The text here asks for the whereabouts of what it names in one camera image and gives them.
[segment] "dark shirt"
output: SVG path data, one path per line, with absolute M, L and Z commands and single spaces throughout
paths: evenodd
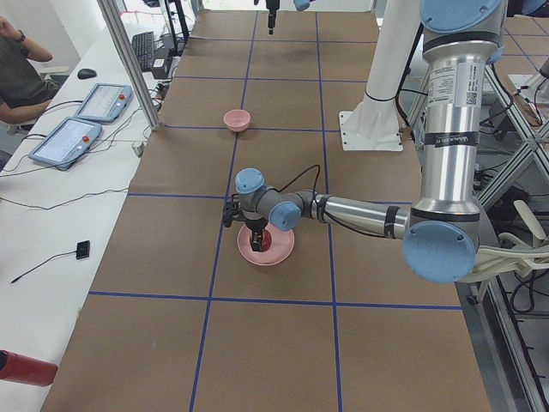
M 59 86 L 42 80 L 27 60 L 28 50 L 0 36 L 0 105 L 12 109 L 42 103 L 55 96 Z

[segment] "white desk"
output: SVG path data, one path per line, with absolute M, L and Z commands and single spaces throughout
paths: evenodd
M 127 26 L 130 37 L 146 30 L 143 26 Z M 96 70 L 98 76 L 79 80 L 76 73 L 84 67 Z M 157 82 L 150 73 L 145 74 L 145 81 L 149 88 L 154 88 Z M 52 104 L 83 100 L 96 82 L 130 84 L 107 30 L 97 38 Z M 101 138 L 109 136 L 138 107 L 139 102 L 134 97 L 116 122 L 104 126 Z M 32 133 L 48 134 L 63 118 L 73 115 L 75 109 L 76 105 L 67 105 L 47 112 Z M 131 144 L 145 140 L 143 131 L 147 136 L 147 126 L 139 111 L 130 125 L 118 133 L 112 147 L 86 154 L 65 172 L 44 169 L 21 176 L 0 177 L 0 197 L 48 207 L 86 193 L 126 188 L 139 164 Z M 37 143 L 25 140 L 5 169 L 14 168 Z M 25 158 L 14 173 L 42 166 Z M 11 173 L 4 171 L 0 176 L 6 174 Z M 59 363 L 125 197 L 125 192 L 108 193 L 49 211 L 0 201 L 3 230 L 0 240 L 1 349 Z M 89 258 L 80 261 L 74 255 L 57 258 L 10 284 L 19 274 L 50 256 L 73 251 L 76 243 L 83 240 L 91 241 Z M 35 412 L 48 391 L 49 386 L 40 388 L 0 380 L 0 409 Z

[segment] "pink bowl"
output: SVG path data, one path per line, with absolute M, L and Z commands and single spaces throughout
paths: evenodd
M 235 109 L 225 113 L 223 122 L 231 131 L 243 131 L 248 129 L 251 116 L 246 110 Z

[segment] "white screen device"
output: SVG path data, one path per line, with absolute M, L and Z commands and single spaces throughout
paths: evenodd
M 97 123 L 112 123 L 131 100 L 131 86 L 96 83 L 80 104 L 75 117 Z
M 66 118 L 31 151 L 28 157 L 66 170 L 89 150 L 102 130 L 100 124 L 81 118 Z

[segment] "black mouse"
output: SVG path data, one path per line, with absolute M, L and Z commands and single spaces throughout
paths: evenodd
M 80 80 L 89 79 L 90 77 L 96 77 L 97 71 L 94 69 L 80 69 L 77 76 Z

